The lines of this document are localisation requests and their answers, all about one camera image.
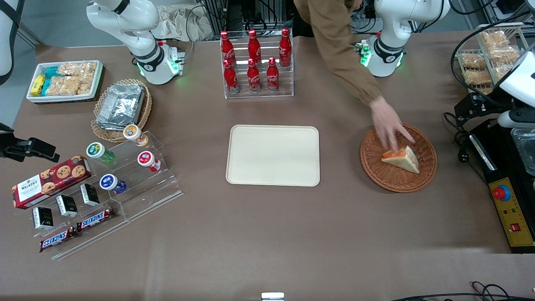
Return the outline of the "bare person hand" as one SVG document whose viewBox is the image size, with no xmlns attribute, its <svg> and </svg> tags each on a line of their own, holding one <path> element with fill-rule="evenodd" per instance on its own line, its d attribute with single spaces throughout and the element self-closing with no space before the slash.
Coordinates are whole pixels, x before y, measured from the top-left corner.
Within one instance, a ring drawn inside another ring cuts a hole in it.
<svg viewBox="0 0 535 301">
<path fill-rule="evenodd" d="M 386 99 L 378 97 L 369 103 L 369 108 L 371 109 L 372 121 L 377 136 L 386 150 L 398 151 L 396 139 L 398 133 L 411 143 L 415 142 L 412 135 L 403 126 L 397 112 Z"/>
</svg>

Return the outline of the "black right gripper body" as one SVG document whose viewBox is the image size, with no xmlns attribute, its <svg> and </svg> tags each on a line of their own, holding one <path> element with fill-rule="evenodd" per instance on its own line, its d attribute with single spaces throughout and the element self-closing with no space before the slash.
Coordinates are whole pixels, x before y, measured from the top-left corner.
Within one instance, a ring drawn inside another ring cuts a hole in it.
<svg viewBox="0 0 535 301">
<path fill-rule="evenodd" d="M 14 130 L 4 123 L 0 124 L 0 157 L 9 158 L 17 162 L 24 162 L 25 148 L 21 143 L 24 139 L 17 138 Z"/>
</svg>

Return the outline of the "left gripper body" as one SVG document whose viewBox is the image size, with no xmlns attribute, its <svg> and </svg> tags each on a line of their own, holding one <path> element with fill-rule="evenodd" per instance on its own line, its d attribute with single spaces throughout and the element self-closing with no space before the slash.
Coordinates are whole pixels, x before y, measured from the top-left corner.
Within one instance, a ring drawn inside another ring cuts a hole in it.
<svg viewBox="0 0 535 301">
<path fill-rule="evenodd" d="M 508 103 L 494 101 L 484 94 L 468 93 L 454 106 L 455 122 L 457 126 L 463 126 L 468 120 L 502 113 L 508 109 Z"/>
</svg>

